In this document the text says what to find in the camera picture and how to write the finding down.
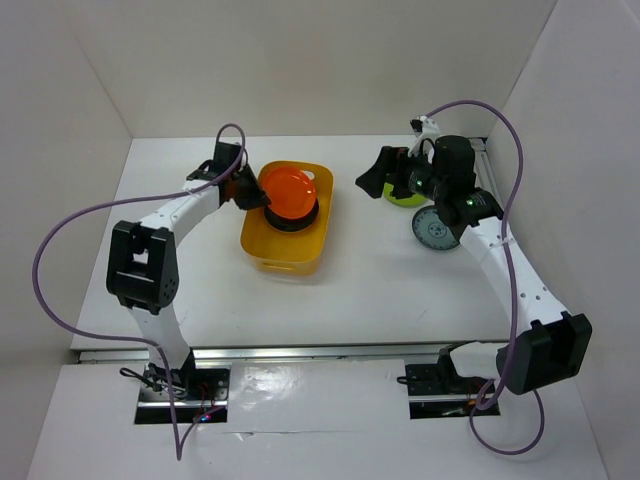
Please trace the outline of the blue patterned plate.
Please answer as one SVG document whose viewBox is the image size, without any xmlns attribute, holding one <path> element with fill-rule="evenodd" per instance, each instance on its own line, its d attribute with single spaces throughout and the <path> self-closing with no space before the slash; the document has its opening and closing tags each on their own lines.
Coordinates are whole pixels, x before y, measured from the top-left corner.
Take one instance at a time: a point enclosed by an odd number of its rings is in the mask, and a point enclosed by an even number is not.
<svg viewBox="0 0 640 480">
<path fill-rule="evenodd" d="M 420 208 L 411 221 L 415 238 L 426 248 L 436 251 L 449 251 L 459 246 L 451 230 L 441 222 L 434 206 Z"/>
</svg>

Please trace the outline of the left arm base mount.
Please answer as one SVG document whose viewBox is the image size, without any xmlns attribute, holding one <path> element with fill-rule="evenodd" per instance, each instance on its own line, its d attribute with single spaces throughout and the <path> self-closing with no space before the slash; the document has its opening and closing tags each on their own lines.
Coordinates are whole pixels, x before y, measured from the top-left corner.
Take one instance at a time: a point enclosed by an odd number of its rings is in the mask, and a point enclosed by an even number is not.
<svg viewBox="0 0 640 480">
<path fill-rule="evenodd" d="M 171 423 L 169 385 L 164 374 L 146 366 L 141 373 L 119 369 L 122 377 L 136 380 L 140 386 L 134 423 L 160 425 Z M 226 423 L 230 387 L 230 365 L 196 368 L 187 384 L 174 382 L 172 391 L 178 424 Z"/>
</svg>

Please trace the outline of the orange plate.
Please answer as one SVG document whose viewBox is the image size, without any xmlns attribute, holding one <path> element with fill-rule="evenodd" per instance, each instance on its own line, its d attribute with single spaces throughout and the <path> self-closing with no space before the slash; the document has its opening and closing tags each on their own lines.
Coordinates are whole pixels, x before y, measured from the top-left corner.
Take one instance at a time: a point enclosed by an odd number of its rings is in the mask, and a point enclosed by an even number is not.
<svg viewBox="0 0 640 480">
<path fill-rule="evenodd" d="M 283 166 L 271 170 L 261 181 L 270 200 L 269 209 L 286 220 L 308 215 L 317 200 L 313 181 L 302 170 Z"/>
</svg>

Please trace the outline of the black plate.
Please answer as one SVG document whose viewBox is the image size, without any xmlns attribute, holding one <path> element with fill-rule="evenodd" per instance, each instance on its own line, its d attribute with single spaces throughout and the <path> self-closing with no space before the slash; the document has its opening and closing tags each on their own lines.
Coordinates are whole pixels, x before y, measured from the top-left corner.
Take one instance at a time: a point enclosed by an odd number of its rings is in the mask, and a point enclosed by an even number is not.
<svg viewBox="0 0 640 480">
<path fill-rule="evenodd" d="M 287 219 L 277 215 L 269 207 L 264 208 L 264 218 L 268 224 L 278 231 L 296 233 L 311 226 L 319 214 L 319 202 L 316 201 L 311 210 L 302 217 Z"/>
</svg>

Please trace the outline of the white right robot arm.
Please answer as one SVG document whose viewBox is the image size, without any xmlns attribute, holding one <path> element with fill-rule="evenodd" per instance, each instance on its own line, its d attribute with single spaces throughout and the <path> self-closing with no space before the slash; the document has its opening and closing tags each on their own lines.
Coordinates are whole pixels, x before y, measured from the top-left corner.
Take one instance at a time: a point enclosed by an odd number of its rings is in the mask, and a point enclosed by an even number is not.
<svg viewBox="0 0 640 480">
<path fill-rule="evenodd" d="M 448 392 L 460 391 L 471 377 L 490 379 L 522 395 L 579 373 L 593 327 L 572 314 L 548 289 L 513 236 L 506 213 L 492 193 L 476 184 L 471 141 L 444 135 L 427 116 L 411 122 L 410 147 L 382 147 L 375 163 L 355 184 L 370 197 L 413 195 L 431 201 L 428 212 L 440 229 L 415 220 L 418 234 L 451 235 L 476 260 L 510 317 L 505 344 L 470 342 L 451 346 L 436 369 Z"/>
</svg>

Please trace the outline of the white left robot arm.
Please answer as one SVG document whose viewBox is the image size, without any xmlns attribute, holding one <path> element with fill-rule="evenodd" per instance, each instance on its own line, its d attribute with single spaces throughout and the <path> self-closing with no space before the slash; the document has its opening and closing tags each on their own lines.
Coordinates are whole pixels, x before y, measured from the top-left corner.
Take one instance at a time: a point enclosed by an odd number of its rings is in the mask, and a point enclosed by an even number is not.
<svg viewBox="0 0 640 480">
<path fill-rule="evenodd" d="M 132 315 L 142 338 L 152 343 L 152 380 L 176 399 L 193 394 L 198 377 L 173 306 L 180 285 L 177 249 L 230 201 L 244 211 L 269 204 L 242 146 L 218 141 L 213 157 L 187 176 L 179 197 L 137 222 L 120 221 L 112 230 L 107 290 Z"/>
</svg>

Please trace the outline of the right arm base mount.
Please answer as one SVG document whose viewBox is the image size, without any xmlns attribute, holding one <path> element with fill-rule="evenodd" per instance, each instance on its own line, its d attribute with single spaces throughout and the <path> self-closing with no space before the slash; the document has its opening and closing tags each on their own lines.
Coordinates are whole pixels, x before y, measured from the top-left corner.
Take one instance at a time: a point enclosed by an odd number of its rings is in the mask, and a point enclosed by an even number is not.
<svg viewBox="0 0 640 480">
<path fill-rule="evenodd" d="M 462 343 L 441 348 L 435 360 L 405 365 L 396 382 L 406 388 L 411 420 L 469 417 L 476 397 L 487 382 L 482 377 L 461 377 L 451 351 Z"/>
</svg>

